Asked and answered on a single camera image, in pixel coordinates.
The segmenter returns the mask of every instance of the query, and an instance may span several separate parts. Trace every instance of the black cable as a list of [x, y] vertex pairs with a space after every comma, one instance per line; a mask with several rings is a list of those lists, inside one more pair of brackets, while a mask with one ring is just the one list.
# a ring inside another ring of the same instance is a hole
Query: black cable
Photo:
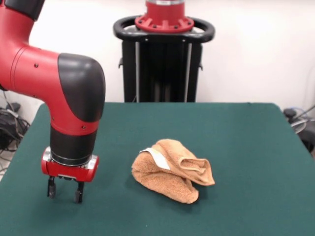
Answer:
[[[15, 117], [12, 113], [8, 112], [7, 110], [3, 110], [3, 109], [0, 110], [0, 114], [2, 114], [3, 116], [12, 116], [17, 121], [17, 123], [19, 123], [19, 125], [23, 131], [23, 133], [20, 134], [18, 132], [18, 127], [15, 127], [16, 133], [18, 134], [19, 138], [20, 138], [20, 135], [24, 135], [26, 133], [27, 127], [24, 124], [21, 124], [21, 123], [23, 123], [23, 121], [27, 122], [26, 120], [24, 120], [20, 117]], [[8, 126], [11, 126], [11, 124], [9, 122], [7, 122], [6, 120], [2, 119], [1, 121], [5, 122]]]
[[31, 126], [30, 123], [28, 123], [27, 120], [25, 120], [25, 119], [23, 119], [23, 118], [21, 118], [21, 117], [18, 117], [18, 119], [20, 119], [21, 121], [25, 122], [28, 127]]
[[6, 158], [4, 158], [4, 157], [2, 157], [2, 156], [0, 156], [0, 159], [2, 159], [2, 160], [4, 160], [4, 161], [8, 161], [8, 162], [11, 162], [11, 160], [9, 160], [9, 159], [6, 159]]
[[2, 172], [2, 171], [6, 171], [8, 168], [6, 167], [6, 168], [2, 168], [1, 170], [0, 170], [0, 172]]
[[13, 149], [13, 150], [10, 150], [10, 149], [8, 149], [7, 147], [4, 149], [4, 151], [8, 151], [8, 152], [16, 152], [17, 151], [17, 149]]
[[313, 105], [311, 108], [309, 108], [308, 110], [306, 110], [305, 112], [303, 112], [302, 114], [298, 115], [297, 117], [295, 117], [293, 119], [292, 122], [295, 122], [297, 119], [301, 118], [302, 116], [306, 115], [308, 112], [310, 112], [311, 110], [315, 109], [315, 105]]
[[13, 110], [13, 107], [12, 107], [11, 103], [9, 103], [9, 101], [8, 101], [8, 99], [7, 99], [6, 95], [5, 95], [5, 91], [2, 91], [2, 92], [3, 92], [3, 95], [4, 95], [4, 98], [5, 98], [6, 103], [8, 104], [8, 106], [9, 106], [9, 107], [12, 109], [12, 111], [14, 112], [14, 110]]
[[1, 171], [3, 171], [3, 169], [4, 169], [4, 167], [3, 167], [3, 165], [2, 165], [1, 162], [0, 162], [0, 166], [1, 166], [1, 170], [0, 170], [0, 172], [1, 172]]
[[0, 130], [4, 131], [7, 135], [9, 135], [11, 138], [15, 139], [16, 141], [18, 141], [18, 142], [20, 141], [20, 139], [18, 139], [13, 134], [11, 134], [10, 131], [8, 131], [7, 129], [0, 127]]

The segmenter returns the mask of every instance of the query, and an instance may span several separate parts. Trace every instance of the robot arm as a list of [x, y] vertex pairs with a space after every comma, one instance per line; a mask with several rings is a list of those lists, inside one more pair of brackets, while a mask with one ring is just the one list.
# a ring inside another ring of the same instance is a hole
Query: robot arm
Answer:
[[49, 52], [29, 45], [29, 36], [45, 0], [0, 0], [0, 86], [43, 100], [50, 110], [50, 147], [42, 170], [55, 177], [92, 181], [98, 157], [92, 155], [105, 101], [105, 78], [92, 58]]

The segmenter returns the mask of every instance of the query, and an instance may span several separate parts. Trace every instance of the green felt surface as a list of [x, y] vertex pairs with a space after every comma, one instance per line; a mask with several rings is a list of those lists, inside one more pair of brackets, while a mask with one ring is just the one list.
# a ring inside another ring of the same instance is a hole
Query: green felt surface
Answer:
[[[73, 181], [58, 179], [57, 198], [46, 197], [49, 125], [42, 106], [0, 182], [0, 235], [315, 235], [314, 162], [275, 105], [105, 104], [82, 205]], [[195, 204], [133, 179], [138, 152], [162, 138], [209, 159], [216, 185], [197, 186]]]

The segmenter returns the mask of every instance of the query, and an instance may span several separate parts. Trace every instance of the towel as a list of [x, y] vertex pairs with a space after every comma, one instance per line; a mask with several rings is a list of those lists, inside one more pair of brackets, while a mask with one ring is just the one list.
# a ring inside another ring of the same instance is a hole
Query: towel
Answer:
[[215, 181], [207, 159], [198, 159], [177, 140], [159, 140], [136, 157], [131, 172], [137, 182], [181, 203], [199, 196], [192, 182], [210, 186]]

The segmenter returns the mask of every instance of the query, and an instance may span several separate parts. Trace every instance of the black handle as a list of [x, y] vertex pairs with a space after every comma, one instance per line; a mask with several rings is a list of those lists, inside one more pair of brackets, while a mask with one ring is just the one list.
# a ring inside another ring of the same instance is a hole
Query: black handle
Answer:
[[114, 24], [114, 35], [122, 40], [133, 42], [187, 42], [187, 43], [206, 43], [215, 36], [215, 28], [209, 22], [197, 18], [191, 18], [195, 22], [195, 27], [204, 30], [197, 33], [193, 31], [184, 33], [152, 33], [142, 30], [125, 29], [135, 25], [138, 16], [126, 17], [118, 20]]

